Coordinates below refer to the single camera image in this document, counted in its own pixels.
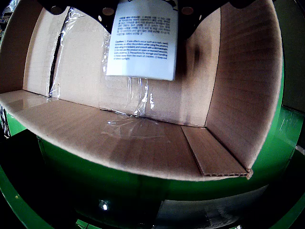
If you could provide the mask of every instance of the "circular hole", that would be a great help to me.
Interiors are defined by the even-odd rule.
[[[184,15],[191,15],[192,13],[194,13],[194,9],[192,7],[183,7],[181,10],[181,13]]]
[[[63,12],[62,8],[60,8],[58,6],[52,6],[50,11],[54,15],[59,15],[59,14],[61,14]]]
[[[106,7],[102,10],[103,14],[106,16],[111,16],[114,14],[114,10],[112,8]]]

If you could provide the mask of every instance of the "cardboard flap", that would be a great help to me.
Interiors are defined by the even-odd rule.
[[[215,87],[206,127],[250,171],[269,132],[282,80],[281,32],[271,0],[221,7]]]
[[[14,117],[50,143],[107,167],[160,178],[204,179],[178,125],[63,100]]]
[[[58,98],[99,107],[105,29],[80,10],[75,10],[71,17],[54,73],[54,84],[60,91]]]
[[[10,18],[0,48],[0,94],[22,89],[28,46],[41,9],[36,0],[20,1]]]
[[[200,171],[205,176],[246,176],[246,170],[206,128],[182,126]]]

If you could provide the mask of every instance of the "open cardboard box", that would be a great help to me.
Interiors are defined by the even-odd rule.
[[[200,128],[99,109],[101,69],[94,63],[102,61],[102,53],[94,47],[103,37],[93,33],[103,30],[98,22],[75,36],[82,41],[82,34],[91,37],[87,49],[71,45],[75,56],[62,53],[60,99],[46,97],[65,16],[22,0],[7,26],[0,48],[0,104],[22,125],[72,154],[131,173],[191,181],[251,176],[282,79],[281,33],[272,0],[256,0],[244,9],[228,3],[186,41],[187,53],[180,57],[190,69],[186,79],[195,74],[207,81],[197,98],[204,101],[196,108],[202,112]],[[213,36],[202,42],[205,31]],[[70,69],[77,61],[80,69]]]

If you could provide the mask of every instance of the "black mechanical part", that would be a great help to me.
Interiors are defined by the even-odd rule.
[[[29,207],[53,228],[74,228],[71,192],[45,164],[37,136],[23,130],[0,142],[0,147],[0,165]]]
[[[164,0],[171,4],[175,4],[174,0]],[[178,39],[188,39],[199,26],[199,24],[212,12],[227,2],[230,2],[237,8],[244,8],[250,5],[254,0],[214,0],[214,1],[198,1],[198,0],[177,0],[179,7],[178,16]],[[118,6],[118,0],[96,1],[89,3],[78,0],[38,0],[43,7],[49,12],[57,15],[64,12],[67,6],[75,7],[82,12],[88,14],[97,20],[102,26],[111,33],[115,11]]]

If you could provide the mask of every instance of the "paper instruction sheet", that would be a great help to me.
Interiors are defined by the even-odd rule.
[[[177,37],[177,1],[120,0],[107,75],[173,80]]]

